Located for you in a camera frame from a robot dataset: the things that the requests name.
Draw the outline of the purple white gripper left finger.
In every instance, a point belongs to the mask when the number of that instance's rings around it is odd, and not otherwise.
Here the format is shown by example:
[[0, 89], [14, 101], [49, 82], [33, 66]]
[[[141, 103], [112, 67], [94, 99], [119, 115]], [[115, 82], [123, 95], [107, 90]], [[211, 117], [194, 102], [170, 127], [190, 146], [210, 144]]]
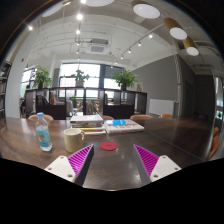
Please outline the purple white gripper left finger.
[[76, 185], [84, 184], [90, 163], [94, 155], [94, 145], [88, 145], [77, 152], [66, 156], [59, 156], [45, 170], [68, 180]]

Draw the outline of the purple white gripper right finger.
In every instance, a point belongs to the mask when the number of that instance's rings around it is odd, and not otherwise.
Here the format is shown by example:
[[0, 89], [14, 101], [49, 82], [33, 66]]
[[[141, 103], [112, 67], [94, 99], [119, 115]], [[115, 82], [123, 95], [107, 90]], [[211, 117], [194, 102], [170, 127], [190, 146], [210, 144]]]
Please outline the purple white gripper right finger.
[[133, 145], [133, 154], [143, 185], [180, 170], [167, 155], [158, 156], [141, 146]]

